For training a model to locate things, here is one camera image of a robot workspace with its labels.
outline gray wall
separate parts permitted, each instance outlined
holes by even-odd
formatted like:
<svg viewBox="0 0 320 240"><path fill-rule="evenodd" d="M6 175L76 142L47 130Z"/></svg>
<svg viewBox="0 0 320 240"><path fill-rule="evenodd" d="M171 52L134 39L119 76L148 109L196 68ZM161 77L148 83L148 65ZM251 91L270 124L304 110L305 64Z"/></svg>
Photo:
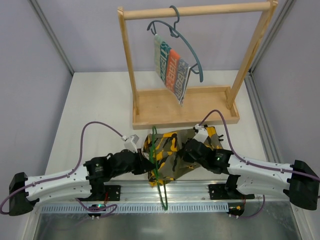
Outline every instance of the gray wall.
<svg viewBox="0 0 320 240"><path fill-rule="evenodd" d="M117 7L125 10L264 2L265 0L38 0L72 67L76 72L127 71ZM285 0L279 0L276 15ZM194 48L205 70L240 67L260 12L182 17L177 24ZM175 18L164 18L173 23ZM150 19L127 22L135 70L153 70L153 35ZM195 60L181 39L170 37L166 26L157 32L189 64Z"/></svg>
<svg viewBox="0 0 320 240"><path fill-rule="evenodd" d="M306 161L320 176L319 9L319 0L296 1L254 78L282 159ZM318 229L320 210L310 214Z"/></svg>
<svg viewBox="0 0 320 240"><path fill-rule="evenodd" d="M2 201L14 174L44 174L72 77L27 0L1 1L0 33ZM0 239L20 239L27 218L0 215Z"/></svg>

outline wooden rack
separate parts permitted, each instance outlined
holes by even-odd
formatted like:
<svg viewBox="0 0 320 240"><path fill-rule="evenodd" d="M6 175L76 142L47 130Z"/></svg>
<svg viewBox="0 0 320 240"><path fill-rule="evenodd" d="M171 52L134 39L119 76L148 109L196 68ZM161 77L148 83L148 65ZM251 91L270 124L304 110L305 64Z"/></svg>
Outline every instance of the wooden rack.
<svg viewBox="0 0 320 240"><path fill-rule="evenodd" d="M235 103L236 96L277 5L277 0L267 0L265 2L177 8L181 17L262 12L232 87L229 85L188 87L183 107L177 103L175 96L165 88L137 90L126 26L126 21L128 20L176 17L175 10L172 8L159 8L124 11L123 7L118 7L118 18L133 96L133 128L148 129L152 126L159 128L190 126L199 123L212 109L220 110L228 124L236 124L240 119ZM204 101L208 101L210 104L203 104ZM206 123L221 124L222 121L218 115L212 114Z"/></svg>

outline yellow and black fabric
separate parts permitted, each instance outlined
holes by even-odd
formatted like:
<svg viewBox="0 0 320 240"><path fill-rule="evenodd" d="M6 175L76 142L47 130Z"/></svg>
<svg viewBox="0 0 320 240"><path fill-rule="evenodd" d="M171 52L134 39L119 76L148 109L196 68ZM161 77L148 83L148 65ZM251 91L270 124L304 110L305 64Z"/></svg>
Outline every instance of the yellow and black fabric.
<svg viewBox="0 0 320 240"><path fill-rule="evenodd" d="M204 144L213 149L222 149L216 128L214 126L205 127L208 138ZM200 167L198 163L185 162L182 159L182 151L186 142L195 136L195 131L190 129L176 130L167 133L155 134L155 153L153 159L158 163L158 181L161 185L174 181L181 176ZM152 134L149 134L143 145L143 152L149 153L152 147ZM156 186L156 177L153 171L148 172L150 185Z"/></svg>

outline striped cloth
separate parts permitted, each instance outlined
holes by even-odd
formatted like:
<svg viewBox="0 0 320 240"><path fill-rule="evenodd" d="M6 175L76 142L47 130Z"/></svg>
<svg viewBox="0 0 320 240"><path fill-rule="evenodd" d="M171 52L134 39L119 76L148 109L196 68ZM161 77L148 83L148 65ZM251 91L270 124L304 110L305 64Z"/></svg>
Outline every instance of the striped cloth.
<svg viewBox="0 0 320 240"><path fill-rule="evenodd" d="M155 72L182 105L190 76L190 66L158 34L154 36L154 64Z"/></svg>

